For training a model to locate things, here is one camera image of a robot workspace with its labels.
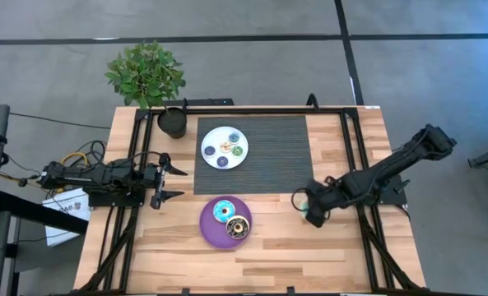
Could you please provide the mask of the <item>black floor beam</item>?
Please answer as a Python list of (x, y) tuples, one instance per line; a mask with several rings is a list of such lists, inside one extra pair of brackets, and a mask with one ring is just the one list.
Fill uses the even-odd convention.
[(2, 211), (24, 220), (76, 234), (85, 234), (88, 227), (86, 220), (0, 191), (0, 212)]

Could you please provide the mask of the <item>black bar device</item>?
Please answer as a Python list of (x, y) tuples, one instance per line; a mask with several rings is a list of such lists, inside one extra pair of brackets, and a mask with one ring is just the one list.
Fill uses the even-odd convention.
[(182, 100), (171, 100), (167, 103), (168, 106), (232, 106), (234, 105), (232, 99), (182, 99)]

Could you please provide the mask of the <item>grey woven placemat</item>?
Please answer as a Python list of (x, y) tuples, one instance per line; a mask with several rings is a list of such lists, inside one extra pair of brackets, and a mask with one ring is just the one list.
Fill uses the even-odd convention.
[[(233, 127), (246, 136), (247, 155), (239, 165), (218, 169), (204, 158), (202, 141), (218, 127)], [(202, 194), (290, 193), (314, 177), (304, 116), (214, 117), (198, 119), (193, 192)]]

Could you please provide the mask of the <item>large blue frosted donut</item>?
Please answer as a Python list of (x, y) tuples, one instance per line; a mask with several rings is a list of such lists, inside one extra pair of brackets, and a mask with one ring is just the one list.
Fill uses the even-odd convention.
[(219, 200), (212, 212), (215, 220), (224, 224), (235, 215), (235, 205), (228, 200)]

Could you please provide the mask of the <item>green leafy plant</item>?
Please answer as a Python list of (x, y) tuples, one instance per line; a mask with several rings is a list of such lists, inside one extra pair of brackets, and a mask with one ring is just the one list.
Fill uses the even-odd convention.
[(186, 86), (182, 63), (156, 41), (126, 47), (107, 63), (105, 77), (127, 106), (165, 107)]

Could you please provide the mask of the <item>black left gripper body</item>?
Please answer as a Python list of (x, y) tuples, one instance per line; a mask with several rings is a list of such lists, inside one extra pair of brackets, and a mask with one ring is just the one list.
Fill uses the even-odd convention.
[(164, 190), (164, 185), (169, 155), (158, 152), (154, 152), (154, 155), (159, 156), (158, 163), (148, 163), (146, 165), (146, 180), (149, 183), (149, 187), (155, 189), (150, 201), (150, 207), (152, 209), (160, 209), (161, 205), (167, 200), (167, 192)]

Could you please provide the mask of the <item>black plant pot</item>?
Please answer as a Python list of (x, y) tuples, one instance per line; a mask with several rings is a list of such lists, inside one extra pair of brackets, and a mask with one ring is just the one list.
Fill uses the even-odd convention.
[(158, 115), (158, 127), (173, 139), (179, 139), (186, 134), (187, 114), (180, 108), (169, 107)]

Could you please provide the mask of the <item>white paper sheet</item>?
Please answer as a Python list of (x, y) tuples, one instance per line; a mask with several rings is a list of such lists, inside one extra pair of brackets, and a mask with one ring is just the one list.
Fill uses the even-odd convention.
[(86, 231), (91, 217), (89, 196), (82, 188), (61, 192), (42, 201), (47, 214), (46, 244), (55, 247)]

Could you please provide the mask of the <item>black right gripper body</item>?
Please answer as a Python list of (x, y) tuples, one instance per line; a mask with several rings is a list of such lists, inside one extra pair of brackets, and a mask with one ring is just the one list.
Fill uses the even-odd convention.
[(308, 210), (305, 219), (313, 226), (321, 228), (325, 221), (325, 212), (330, 209), (328, 203), (332, 198), (332, 189), (315, 180), (306, 186)]

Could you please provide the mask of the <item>purple round plate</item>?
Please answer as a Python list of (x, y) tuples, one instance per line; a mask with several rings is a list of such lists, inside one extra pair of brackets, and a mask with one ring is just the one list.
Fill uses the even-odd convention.
[(250, 237), (250, 232), (243, 238), (231, 238), (225, 229), (225, 224), (217, 221), (213, 209), (218, 201), (227, 200), (235, 206), (235, 213), (243, 216), (249, 224), (249, 231), (252, 229), (253, 218), (247, 204), (238, 197), (220, 196), (211, 199), (202, 209), (199, 215), (199, 229), (205, 240), (215, 248), (234, 249), (239, 247)]

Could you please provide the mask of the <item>white round plate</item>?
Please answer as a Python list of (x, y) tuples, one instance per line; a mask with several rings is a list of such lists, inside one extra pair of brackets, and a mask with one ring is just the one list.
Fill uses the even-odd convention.
[[(241, 157), (234, 157), (231, 154), (231, 152), (222, 153), (220, 151), (220, 144), (224, 141), (228, 141), (228, 136), (233, 132), (238, 132), (240, 135), (239, 143), (237, 145), (232, 145), (232, 146), (241, 146), (244, 149), (244, 153)], [(214, 146), (216, 148), (216, 155), (211, 158), (205, 157), (203, 155), (203, 150), (206, 146)], [(203, 137), (200, 152), (203, 159), (211, 167), (215, 169), (222, 169), (222, 170), (233, 169), (239, 166), (240, 164), (242, 164), (245, 158), (247, 157), (247, 154), (249, 152), (249, 142), (246, 136), (239, 129), (235, 127), (216, 127), (210, 130), (209, 133)], [(220, 156), (225, 156), (229, 160), (229, 163), (225, 168), (219, 168), (216, 164), (216, 160)]]

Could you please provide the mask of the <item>large chocolate frosted donut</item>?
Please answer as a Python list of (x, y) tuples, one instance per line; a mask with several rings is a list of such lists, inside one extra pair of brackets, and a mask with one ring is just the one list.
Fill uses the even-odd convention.
[(249, 235), (251, 224), (244, 216), (235, 215), (226, 222), (225, 228), (232, 239), (244, 239)]

